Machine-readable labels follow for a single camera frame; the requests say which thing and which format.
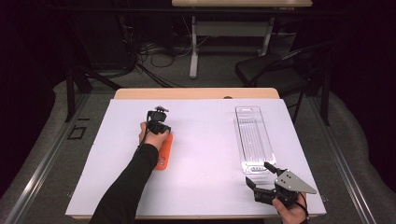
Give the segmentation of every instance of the black sleeve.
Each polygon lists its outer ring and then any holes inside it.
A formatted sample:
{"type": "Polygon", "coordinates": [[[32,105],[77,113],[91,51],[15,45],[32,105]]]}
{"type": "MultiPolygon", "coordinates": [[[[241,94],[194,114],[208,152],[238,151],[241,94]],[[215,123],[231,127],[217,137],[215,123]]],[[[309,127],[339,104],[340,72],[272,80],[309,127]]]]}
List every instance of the black sleeve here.
{"type": "Polygon", "coordinates": [[[157,161],[157,148],[143,145],[107,190],[90,223],[134,223],[143,188],[157,161]]]}

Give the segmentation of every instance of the desk leg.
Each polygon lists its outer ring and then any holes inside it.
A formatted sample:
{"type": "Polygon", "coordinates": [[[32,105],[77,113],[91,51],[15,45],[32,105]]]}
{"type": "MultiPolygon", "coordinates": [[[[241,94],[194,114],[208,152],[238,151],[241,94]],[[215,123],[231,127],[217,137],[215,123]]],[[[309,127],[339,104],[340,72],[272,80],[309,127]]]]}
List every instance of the desk leg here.
{"type": "Polygon", "coordinates": [[[191,46],[192,46],[192,54],[191,54],[191,66],[190,66],[190,78],[197,78],[197,69],[198,69],[198,49],[197,49],[197,27],[195,16],[192,16],[191,23],[191,46]]]}
{"type": "Polygon", "coordinates": [[[274,20],[275,18],[270,18],[268,21],[267,34],[265,35],[264,41],[262,42],[262,50],[259,50],[259,56],[265,55],[268,50],[268,44],[270,43],[272,30],[274,28],[274,20]]]}

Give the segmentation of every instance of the wooden table edge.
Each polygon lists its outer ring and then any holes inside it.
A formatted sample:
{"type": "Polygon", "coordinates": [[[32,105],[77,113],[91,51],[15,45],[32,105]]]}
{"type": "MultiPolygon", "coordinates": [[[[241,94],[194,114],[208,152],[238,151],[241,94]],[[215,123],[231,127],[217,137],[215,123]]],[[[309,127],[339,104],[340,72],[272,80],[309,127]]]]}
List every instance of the wooden table edge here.
{"type": "Polygon", "coordinates": [[[128,88],[119,89],[117,100],[132,99],[279,99],[274,88],[128,88]]]}

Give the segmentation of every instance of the white tabletop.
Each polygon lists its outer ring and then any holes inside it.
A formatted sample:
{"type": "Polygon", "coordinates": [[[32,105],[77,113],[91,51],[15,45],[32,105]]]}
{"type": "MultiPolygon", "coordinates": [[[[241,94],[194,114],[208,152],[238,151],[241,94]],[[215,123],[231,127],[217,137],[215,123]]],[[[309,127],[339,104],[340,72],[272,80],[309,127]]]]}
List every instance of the white tabletop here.
{"type": "Polygon", "coordinates": [[[172,0],[174,7],[311,7],[311,0],[172,0]]]}
{"type": "MultiPolygon", "coordinates": [[[[108,187],[126,167],[138,145],[139,123],[149,110],[170,110],[165,123],[174,141],[164,171],[154,170],[136,218],[237,218],[277,216],[273,206],[254,202],[245,183],[233,126],[234,108],[257,105],[276,156],[318,189],[289,112],[278,99],[112,100],[93,143],[81,179],[67,208],[72,217],[90,217],[108,187]]],[[[263,186],[273,189],[274,175],[263,186]]],[[[308,195],[309,213],[325,214],[319,194],[308,195]]]]}

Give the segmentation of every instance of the orange object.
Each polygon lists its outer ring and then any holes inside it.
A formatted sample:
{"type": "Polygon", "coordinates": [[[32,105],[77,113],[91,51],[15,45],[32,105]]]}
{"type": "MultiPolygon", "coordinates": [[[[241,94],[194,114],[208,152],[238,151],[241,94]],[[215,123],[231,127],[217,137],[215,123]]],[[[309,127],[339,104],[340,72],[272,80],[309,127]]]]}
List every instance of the orange object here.
{"type": "Polygon", "coordinates": [[[163,142],[163,146],[158,151],[159,157],[157,165],[155,166],[156,170],[164,170],[168,165],[169,155],[171,153],[171,146],[173,141],[173,135],[169,133],[168,138],[163,142]]]}

